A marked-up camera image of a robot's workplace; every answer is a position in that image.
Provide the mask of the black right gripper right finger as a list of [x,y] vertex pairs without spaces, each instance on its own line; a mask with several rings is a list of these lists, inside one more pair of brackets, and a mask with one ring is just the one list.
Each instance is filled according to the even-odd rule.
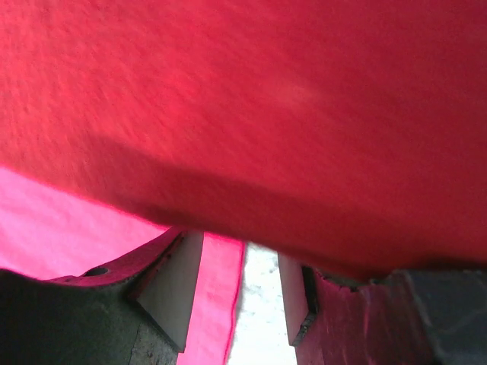
[[363,285],[279,256],[299,364],[484,364],[486,273],[395,271]]

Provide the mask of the hot pink t-shirt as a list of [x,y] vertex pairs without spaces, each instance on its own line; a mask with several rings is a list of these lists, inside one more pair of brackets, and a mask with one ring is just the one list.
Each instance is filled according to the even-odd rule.
[[486,273],[486,3],[3,1],[1,164],[358,285]]

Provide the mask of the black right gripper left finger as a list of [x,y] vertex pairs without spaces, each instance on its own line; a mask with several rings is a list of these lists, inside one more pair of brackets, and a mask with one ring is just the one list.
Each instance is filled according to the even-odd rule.
[[80,276],[1,272],[3,364],[174,364],[185,350],[203,246],[171,228]]

